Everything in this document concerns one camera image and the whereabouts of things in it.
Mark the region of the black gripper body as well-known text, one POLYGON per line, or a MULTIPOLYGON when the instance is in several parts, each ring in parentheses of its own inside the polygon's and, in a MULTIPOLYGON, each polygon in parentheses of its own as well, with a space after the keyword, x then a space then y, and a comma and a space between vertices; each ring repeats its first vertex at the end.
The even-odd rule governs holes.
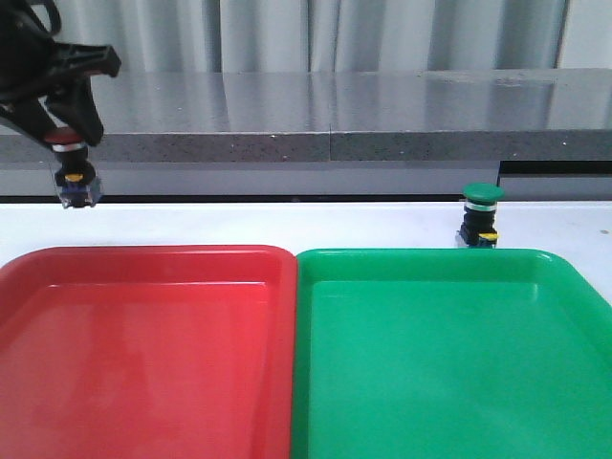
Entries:
POLYGON ((62 21, 54 1, 1 3, 1 103, 48 95, 82 77, 116 77, 120 58, 110 45, 59 42, 62 21))

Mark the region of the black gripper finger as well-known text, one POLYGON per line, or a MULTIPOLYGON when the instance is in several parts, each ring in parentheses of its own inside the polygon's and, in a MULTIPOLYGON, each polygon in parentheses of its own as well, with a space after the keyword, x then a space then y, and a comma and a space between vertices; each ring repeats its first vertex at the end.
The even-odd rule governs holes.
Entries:
POLYGON ((90 78, 80 78, 54 88, 45 105, 64 123, 48 136, 50 140, 85 142, 92 146, 100 143, 104 128, 94 102, 90 78))
POLYGON ((45 136, 56 129, 56 124, 38 98, 2 101, 1 123, 47 150, 53 150, 45 136))

